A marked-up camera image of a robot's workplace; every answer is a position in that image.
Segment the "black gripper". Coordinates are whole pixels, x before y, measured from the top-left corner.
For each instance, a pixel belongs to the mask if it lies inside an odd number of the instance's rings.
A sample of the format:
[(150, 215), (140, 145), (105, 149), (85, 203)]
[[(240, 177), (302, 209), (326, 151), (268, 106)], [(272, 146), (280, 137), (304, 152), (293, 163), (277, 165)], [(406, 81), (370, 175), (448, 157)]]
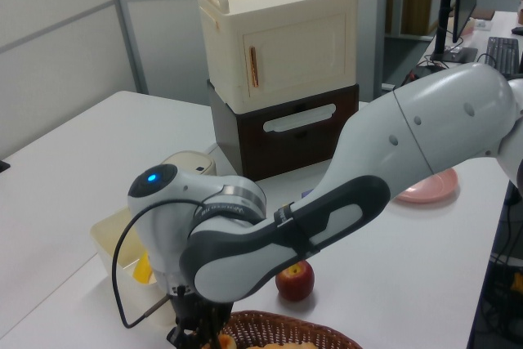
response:
[(196, 293), (172, 296), (175, 327), (167, 340), (175, 348), (219, 348), (218, 335), (230, 319), (231, 303), (211, 302)]

